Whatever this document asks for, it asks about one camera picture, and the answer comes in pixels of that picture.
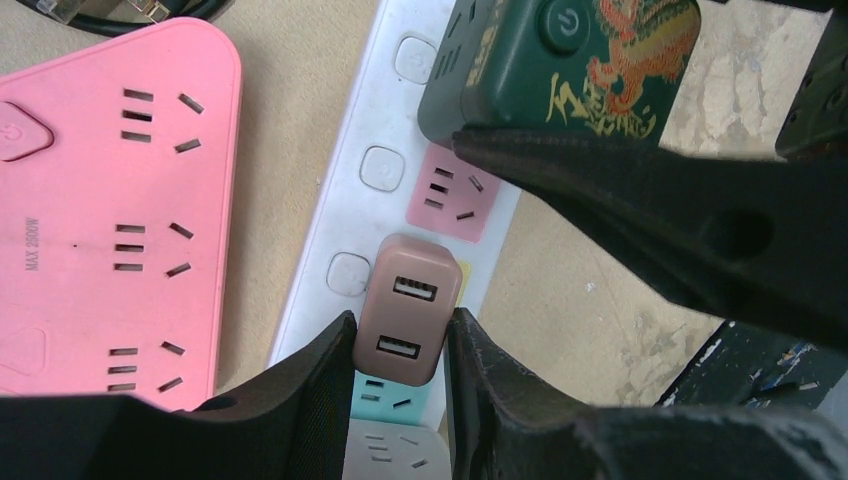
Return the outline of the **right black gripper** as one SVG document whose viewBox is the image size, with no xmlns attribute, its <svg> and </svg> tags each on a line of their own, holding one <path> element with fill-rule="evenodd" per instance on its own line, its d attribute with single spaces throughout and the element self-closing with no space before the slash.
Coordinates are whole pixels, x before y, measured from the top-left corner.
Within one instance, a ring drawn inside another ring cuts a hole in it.
<svg viewBox="0 0 848 480">
<path fill-rule="evenodd" d="M 775 143 L 790 162 L 847 156 L 847 3 L 802 1 L 831 16 Z"/>
</svg>

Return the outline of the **pink power socket block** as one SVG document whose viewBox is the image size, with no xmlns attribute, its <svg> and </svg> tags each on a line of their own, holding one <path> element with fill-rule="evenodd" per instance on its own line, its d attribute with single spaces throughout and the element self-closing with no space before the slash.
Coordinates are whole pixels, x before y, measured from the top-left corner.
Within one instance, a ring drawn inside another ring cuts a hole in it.
<svg viewBox="0 0 848 480">
<path fill-rule="evenodd" d="M 241 86 L 186 18 L 2 77 L 3 396 L 212 396 Z"/>
</svg>

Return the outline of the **pink plug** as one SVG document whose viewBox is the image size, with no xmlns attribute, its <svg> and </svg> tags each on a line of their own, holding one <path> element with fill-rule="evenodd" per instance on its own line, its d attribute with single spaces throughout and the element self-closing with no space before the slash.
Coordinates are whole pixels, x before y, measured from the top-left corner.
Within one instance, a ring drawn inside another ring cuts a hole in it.
<svg viewBox="0 0 848 480">
<path fill-rule="evenodd" d="M 447 248 L 404 234 L 385 238 L 358 320 L 356 369 L 413 387 L 428 383 L 462 282 Z"/>
</svg>

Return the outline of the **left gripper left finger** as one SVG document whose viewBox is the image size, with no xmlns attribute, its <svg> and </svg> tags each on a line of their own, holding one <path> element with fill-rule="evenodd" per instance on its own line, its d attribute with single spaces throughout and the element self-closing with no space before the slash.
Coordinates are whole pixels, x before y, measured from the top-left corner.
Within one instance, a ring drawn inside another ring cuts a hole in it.
<svg viewBox="0 0 848 480">
<path fill-rule="evenodd" d="M 340 314 L 308 345 L 192 411 L 129 395 L 7 397 L 5 479 L 338 479 L 356 323 Z"/>
</svg>

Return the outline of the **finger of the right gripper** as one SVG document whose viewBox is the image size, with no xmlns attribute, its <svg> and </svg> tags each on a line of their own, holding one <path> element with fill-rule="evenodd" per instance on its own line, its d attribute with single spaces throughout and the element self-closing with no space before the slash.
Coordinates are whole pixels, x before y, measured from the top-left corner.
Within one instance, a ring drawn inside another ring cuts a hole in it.
<svg viewBox="0 0 848 480">
<path fill-rule="evenodd" d="M 843 156 L 710 158 L 530 130 L 465 130 L 451 146 L 543 200 L 666 300 L 846 350 Z"/>
</svg>

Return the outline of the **white power strip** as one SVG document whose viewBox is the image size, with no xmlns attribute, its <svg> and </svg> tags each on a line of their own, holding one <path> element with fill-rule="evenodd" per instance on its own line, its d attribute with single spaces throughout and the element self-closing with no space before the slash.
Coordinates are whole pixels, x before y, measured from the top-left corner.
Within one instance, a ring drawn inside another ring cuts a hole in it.
<svg viewBox="0 0 848 480">
<path fill-rule="evenodd" d="M 427 81 L 458 71 L 439 50 L 459 20 L 450 1 L 382 1 L 363 51 L 327 175 L 269 360 L 313 340 L 343 311 L 359 313 L 378 250 L 393 234 L 446 247 L 463 271 L 460 306 L 482 307 L 519 191 L 430 144 L 417 124 Z M 447 479 L 439 434 L 445 374 L 421 387 L 357 374 L 343 475 Z"/>
</svg>

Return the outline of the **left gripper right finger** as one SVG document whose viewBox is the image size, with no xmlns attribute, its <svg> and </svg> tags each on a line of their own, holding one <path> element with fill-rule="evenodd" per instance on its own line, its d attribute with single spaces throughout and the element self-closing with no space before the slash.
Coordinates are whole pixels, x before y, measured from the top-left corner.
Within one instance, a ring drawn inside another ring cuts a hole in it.
<svg viewBox="0 0 848 480">
<path fill-rule="evenodd" d="M 502 350 L 466 309 L 446 330 L 456 479 L 843 479 L 847 439 L 800 408 L 597 407 Z"/>
</svg>

